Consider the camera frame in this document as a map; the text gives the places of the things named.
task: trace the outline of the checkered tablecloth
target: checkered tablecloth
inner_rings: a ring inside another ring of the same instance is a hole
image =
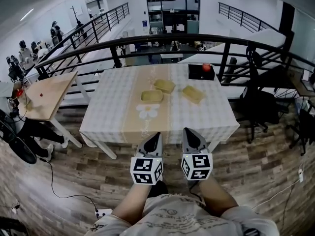
[[[155,121],[167,123],[165,126],[167,130],[159,130],[166,134],[163,137],[164,143],[180,144],[184,127],[196,130],[207,142],[225,141],[239,127],[217,77],[213,81],[189,80],[187,64],[126,67],[105,70],[102,74],[80,128],[80,132],[89,146],[93,146],[93,141],[112,143],[138,143],[141,141],[141,136],[135,138],[135,141],[128,140],[124,130],[126,123],[134,121],[126,118],[128,111],[131,111],[131,94],[135,86],[139,87],[135,81],[141,69],[153,69],[158,72],[162,68],[168,73],[168,79],[176,84],[171,95],[165,97],[165,101],[166,99],[168,101],[167,117],[160,117],[158,112],[161,108],[158,104],[149,105],[148,108],[146,105],[137,105],[136,108],[139,111],[139,120],[143,120],[143,125],[147,125],[146,128],[149,131],[158,131],[155,127],[150,127],[151,119],[157,118]],[[206,95],[198,105],[189,102],[182,96],[182,90],[187,85],[201,90]],[[141,125],[131,127],[132,129],[128,130],[129,135],[130,133],[141,134],[144,131],[144,127]]]

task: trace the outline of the red ball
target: red ball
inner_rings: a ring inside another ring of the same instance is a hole
[[[203,63],[202,64],[202,70],[205,71],[205,72],[210,72],[210,69],[211,69],[211,65],[208,64],[208,63]]]

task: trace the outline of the white shoe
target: white shoe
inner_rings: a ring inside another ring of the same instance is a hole
[[[48,156],[45,158],[48,162],[51,161],[51,155],[54,151],[54,146],[52,144],[48,145],[48,147],[46,148],[47,152],[48,152]]]
[[[63,144],[61,144],[61,146],[62,146],[63,148],[67,148],[68,145],[69,145],[69,138],[66,137],[66,136],[63,136],[63,139],[64,139],[64,142],[63,142]]]

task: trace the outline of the red object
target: red object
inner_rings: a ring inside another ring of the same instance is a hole
[[[211,69],[211,65],[208,64],[208,63],[203,63],[202,64],[202,70],[205,71],[205,72],[210,72],[210,69]]]
[[[23,89],[18,90],[18,92],[16,93],[16,96],[20,97],[23,94],[23,92],[24,92]]]

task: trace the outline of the black box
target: black box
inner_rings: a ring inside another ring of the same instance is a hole
[[[190,80],[208,80],[212,81],[215,78],[215,71],[211,66],[209,72],[202,70],[202,65],[188,65],[188,78]]]

